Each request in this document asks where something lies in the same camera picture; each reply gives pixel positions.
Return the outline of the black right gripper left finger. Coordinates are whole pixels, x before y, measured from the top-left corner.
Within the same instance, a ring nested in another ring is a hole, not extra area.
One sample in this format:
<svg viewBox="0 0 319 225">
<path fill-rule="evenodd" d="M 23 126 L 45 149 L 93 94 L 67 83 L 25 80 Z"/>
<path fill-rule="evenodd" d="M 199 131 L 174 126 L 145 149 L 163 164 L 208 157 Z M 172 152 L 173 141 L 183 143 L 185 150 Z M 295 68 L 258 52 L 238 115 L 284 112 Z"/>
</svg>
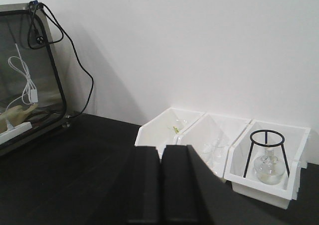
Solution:
<svg viewBox="0 0 319 225">
<path fill-rule="evenodd" d="M 160 159 L 155 147 L 137 146 L 129 196 L 127 224 L 160 222 Z"/>
</svg>

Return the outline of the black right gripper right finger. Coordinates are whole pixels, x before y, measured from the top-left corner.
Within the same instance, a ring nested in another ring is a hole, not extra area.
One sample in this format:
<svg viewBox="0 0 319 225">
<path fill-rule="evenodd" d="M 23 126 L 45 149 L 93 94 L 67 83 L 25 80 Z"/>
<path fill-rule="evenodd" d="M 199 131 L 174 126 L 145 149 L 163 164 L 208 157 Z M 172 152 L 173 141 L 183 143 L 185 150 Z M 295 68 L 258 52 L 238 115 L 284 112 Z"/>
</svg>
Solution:
<svg viewBox="0 0 319 225">
<path fill-rule="evenodd" d="M 162 156 L 166 225 L 290 225 L 225 185 L 191 145 L 168 145 Z"/>
</svg>

